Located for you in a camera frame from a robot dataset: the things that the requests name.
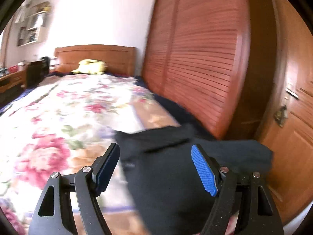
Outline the black coat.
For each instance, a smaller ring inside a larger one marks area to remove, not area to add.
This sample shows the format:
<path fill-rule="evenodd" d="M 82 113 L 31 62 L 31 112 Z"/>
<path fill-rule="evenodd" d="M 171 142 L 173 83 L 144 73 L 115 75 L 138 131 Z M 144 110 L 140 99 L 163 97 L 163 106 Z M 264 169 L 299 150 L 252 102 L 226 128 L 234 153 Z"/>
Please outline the black coat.
<path fill-rule="evenodd" d="M 207 220 L 214 198 L 193 164 L 193 145 L 239 174 L 265 173 L 272 166 L 273 153 L 261 143 L 209 141 L 190 124 L 117 132 L 115 139 L 128 190 L 151 234 L 197 234 Z"/>

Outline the wooden door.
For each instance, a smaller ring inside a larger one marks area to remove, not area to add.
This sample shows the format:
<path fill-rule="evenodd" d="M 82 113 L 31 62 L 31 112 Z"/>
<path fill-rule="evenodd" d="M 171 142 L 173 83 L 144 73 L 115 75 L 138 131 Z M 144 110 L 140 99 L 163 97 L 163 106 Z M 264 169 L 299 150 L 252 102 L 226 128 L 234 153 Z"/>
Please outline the wooden door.
<path fill-rule="evenodd" d="M 277 60 L 272 98 L 258 140 L 274 153 L 266 175 L 283 224 L 312 203 L 312 34 L 288 0 L 272 0 Z M 288 118 L 274 120 L 282 105 Z"/>

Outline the floral quilt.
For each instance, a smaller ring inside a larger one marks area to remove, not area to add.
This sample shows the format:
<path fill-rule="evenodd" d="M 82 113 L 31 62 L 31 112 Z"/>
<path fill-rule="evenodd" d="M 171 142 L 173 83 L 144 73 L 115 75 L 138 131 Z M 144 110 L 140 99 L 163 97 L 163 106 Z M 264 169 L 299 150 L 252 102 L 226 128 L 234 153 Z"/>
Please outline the floral quilt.
<path fill-rule="evenodd" d="M 115 141 L 117 131 L 178 126 L 138 79 L 49 76 L 1 112 L 1 209 L 27 234 L 50 175 L 74 174 Z"/>

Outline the navy bed sheet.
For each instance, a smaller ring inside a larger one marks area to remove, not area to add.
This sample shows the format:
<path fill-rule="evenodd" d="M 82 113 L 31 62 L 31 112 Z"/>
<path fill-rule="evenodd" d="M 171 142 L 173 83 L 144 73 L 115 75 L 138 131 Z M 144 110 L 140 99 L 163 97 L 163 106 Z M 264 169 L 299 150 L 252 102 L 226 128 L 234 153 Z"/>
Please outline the navy bed sheet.
<path fill-rule="evenodd" d="M 144 129 L 183 126 L 196 132 L 196 120 L 189 112 L 177 103 L 151 92 L 140 76 L 135 79 L 131 104 Z"/>

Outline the wooden desk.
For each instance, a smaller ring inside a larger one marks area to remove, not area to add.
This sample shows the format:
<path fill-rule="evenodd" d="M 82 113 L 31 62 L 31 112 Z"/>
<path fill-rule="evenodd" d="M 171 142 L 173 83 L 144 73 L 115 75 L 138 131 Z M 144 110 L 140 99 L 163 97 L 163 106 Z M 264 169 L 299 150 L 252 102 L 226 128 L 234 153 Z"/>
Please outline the wooden desk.
<path fill-rule="evenodd" d="M 27 70 L 7 74 L 1 77 L 1 108 L 22 94 L 27 88 Z"/>

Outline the black bag on chair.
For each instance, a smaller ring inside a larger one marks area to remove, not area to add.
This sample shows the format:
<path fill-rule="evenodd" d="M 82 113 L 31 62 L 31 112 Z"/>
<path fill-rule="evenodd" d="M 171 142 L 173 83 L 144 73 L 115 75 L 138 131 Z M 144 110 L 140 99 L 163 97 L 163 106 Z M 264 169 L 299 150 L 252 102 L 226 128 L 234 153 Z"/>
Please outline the black bag on chair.
<path fill-rule="evenodd" d="M 49 74 L 50 58 L 45 56 L 39 61 L 33 61 L 27 66 L 27 88 L 39 84 Z"/>

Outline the wooden louvered wardrobe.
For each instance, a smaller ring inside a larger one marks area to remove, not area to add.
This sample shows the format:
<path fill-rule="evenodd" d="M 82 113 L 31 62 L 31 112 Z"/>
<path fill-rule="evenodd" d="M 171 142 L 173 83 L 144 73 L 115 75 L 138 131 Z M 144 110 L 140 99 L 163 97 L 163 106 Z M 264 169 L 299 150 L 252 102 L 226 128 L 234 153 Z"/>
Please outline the wooden louvered wardrobe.
<path fill-rule="evenodd" d="M 276 50 L 272 0 L 155 0 L 142 73 L 216 138 L 253 139 Z"/>

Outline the red basket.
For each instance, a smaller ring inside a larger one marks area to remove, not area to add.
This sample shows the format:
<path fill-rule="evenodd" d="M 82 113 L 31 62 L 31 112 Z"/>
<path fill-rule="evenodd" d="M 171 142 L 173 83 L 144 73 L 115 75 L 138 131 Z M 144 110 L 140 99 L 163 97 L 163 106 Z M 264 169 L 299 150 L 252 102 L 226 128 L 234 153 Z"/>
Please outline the red basket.
<path fill-rule="evenodd" d="M 19 71 L 19 66 L 18 65 L 15 65 L 15 66 L 11 66 L 8 68 L 8 72 L 9 73 L 16 73 Z"/>

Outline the yellow plush toy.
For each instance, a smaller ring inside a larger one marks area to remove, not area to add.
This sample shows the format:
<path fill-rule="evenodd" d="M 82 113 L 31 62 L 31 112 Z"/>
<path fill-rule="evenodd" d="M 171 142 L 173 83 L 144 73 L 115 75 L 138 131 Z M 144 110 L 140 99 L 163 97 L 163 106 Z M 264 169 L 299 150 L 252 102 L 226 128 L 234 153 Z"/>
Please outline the yellow plush toy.
<path fill-rule="evenodd" d="M 73 74 L 104 74 L 107 66 L 104 61 L 100 60 L 82 60 L 78 63 L 78 68 L 73 70 Z"/>

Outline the wooden headboard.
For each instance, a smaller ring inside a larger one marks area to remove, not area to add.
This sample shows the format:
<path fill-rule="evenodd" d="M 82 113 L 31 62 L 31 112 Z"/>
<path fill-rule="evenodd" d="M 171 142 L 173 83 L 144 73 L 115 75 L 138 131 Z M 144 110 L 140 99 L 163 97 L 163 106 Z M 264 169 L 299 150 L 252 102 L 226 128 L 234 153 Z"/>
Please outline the wooden headboard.
<path fill-rule="evenodd" d="M 82 60 L 101 60 L 114 75 L 135 75 L 136 48 L 115 45 L 76 45 L 55 49 L 55 71 L 69 73 Z"/>

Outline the white wall shelf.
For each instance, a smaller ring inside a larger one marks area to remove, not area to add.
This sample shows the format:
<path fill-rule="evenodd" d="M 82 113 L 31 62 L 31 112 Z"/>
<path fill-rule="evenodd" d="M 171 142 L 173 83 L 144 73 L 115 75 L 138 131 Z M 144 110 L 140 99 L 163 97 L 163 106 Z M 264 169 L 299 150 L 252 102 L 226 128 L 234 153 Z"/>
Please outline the white wall shelf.
<path fill-rule="evenodd" d="M 17 36 L 17 47 L 43 41 L 50 11 L 51 3 L 48 1 L 36 5 L 31 5 L 31 1 L 26 1 L 20 7 L 15 21 L 21 24 Z"/>

